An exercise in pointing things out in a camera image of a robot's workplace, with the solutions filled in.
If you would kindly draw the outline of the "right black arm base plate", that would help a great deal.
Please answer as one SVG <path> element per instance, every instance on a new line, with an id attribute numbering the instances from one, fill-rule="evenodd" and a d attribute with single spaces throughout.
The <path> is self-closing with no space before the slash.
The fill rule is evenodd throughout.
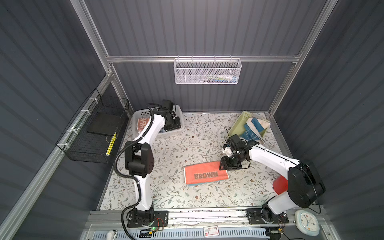
<path id="1" fill-rule="evenodd" d="M 289 219 L 286 213 L 281 213 L 279 215 L 276 215 L 273 212 L 270 212 L 264 208 L 246 209 L 245 213 L 249 221 L 249 224 L 251 225 L 278 224 L 278 223 L 287 224 L 289 222 Z"/>

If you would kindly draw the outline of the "orange patterned towel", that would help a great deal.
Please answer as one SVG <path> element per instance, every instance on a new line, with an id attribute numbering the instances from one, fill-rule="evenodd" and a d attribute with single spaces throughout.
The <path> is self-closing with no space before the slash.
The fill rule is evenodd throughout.
<path id="1" fill-rule="evenodd" d="M 137 135 L 141 134 L 141 132 L 145 129 L 145 127 L 147 126 L 149 121 L 150 121 L 150 117 L 148 117 L 148 118 L 139 118 L 137 120 Z"/>

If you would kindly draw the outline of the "green plastic towel basket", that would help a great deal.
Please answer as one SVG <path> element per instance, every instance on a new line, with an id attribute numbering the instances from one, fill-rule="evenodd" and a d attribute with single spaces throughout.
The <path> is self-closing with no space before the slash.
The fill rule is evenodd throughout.
<path id="1" fill-rule="evenodd" d="M 241 134 L 243 134 L 245 132 L 244 124 L 251 117 L 258 118 L 258 119 L 265 119 L 260 114 L 250 113 L 250 112 L 244 111 L 241 113 L 241 115 L 238 117 L 238 119 L 236 120 L 236 122 L 234 123 L 232 128 L 230 129 L 229 136 L 231 137 L 233 135 L 237 135 L 240 137 Z"/>

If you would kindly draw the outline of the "pink towel with teal border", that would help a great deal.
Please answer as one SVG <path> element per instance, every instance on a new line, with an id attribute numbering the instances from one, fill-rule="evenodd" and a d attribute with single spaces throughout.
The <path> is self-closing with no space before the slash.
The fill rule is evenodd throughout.
<path id="1" fill-rule="evenodd" d="M 220 164 L 220 161 L 215 161 L 186 166 L 184 168 L 186 185 L 195 186 L 228 180 L 228 172 L 220 170 Z"/>

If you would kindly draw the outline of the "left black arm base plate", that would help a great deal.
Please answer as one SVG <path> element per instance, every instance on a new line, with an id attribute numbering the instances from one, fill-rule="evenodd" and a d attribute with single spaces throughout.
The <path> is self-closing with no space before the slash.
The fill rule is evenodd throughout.
<path id="1" fill-rule="evenodd" d="M 128 213 L 126 226 L 128 228 L 162 228 L 168 226 L 168 219 L 168 211 L 139 211 L 134 209 Z"/>

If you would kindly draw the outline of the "white plastic laundry basket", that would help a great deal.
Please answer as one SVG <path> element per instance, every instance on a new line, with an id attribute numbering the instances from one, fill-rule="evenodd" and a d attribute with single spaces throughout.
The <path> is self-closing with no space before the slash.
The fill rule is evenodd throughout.
<path id="1" fill-rule="evenodd" d="M 180 134 L 185 129 L 184 116 L 180 106 L 174 105 L 174 111 L 176 113 L 176 116 L 180 118 L 181 127 L 179 129 L 167 131 L 167 132 L 165 132 L 164 130 L 161 130 L 157 135 L 157 139 Z M 134 112 L 132 116 L 132 137 L 133 138 L 136 138 L 141 133 L 141 131 L 145 128 L 145 126 L 149 122 L 150 116 L 151 116 L 151 113 L 148 109 Z"/>

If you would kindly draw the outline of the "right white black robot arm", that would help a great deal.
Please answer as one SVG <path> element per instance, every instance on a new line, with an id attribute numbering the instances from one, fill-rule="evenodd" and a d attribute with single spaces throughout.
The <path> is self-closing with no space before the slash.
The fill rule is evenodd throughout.
<path id="1" fill-rule="evenodd" d="M 222 147 L 225 154 L 220 160 L 219 170 L 245 170 L 243 162 L 261 163 L 288 181 L 288 189 L 262 205 L 259 213 L 263 221 L 272 224 L 285 211 L 293 208 L 308 208 L 326 191 L 326 187 L 313 163 L 292 159 L 260 145 L 248 142 L 238 135 L 226 140 Z"/>

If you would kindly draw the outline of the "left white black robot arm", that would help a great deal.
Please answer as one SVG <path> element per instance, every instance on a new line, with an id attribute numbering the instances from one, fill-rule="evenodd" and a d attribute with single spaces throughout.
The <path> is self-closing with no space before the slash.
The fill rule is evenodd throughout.
<path id="1" fill-rule="evenodd" d="M 174 103 L 163 100 L 159 104 L 148 104 L 150 118 L 141 133 L 128 141 L 118 152 L 114 162 L 115 173 L 135 182 L 136 203 L 131 207 L 134 217 L 152 222 L 155 216 L 150 194 L 149 177 L 155 166 L 151 144 L 161 130 L 166 132 L 181 128 L 181 120 L 174 110 Z"/>

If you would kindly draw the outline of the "blue white towel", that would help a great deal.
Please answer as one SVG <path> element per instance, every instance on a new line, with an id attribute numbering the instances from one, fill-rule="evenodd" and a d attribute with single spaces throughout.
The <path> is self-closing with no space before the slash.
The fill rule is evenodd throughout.
<path id="1" fill-rule="evenodd" d="M 264 135 L 270 125 L 268 120 L 251 117 L 244 124 L 245 132 L 240 137 L 245 141 L 253 140 L 263 145 L 265 143 Z"/>

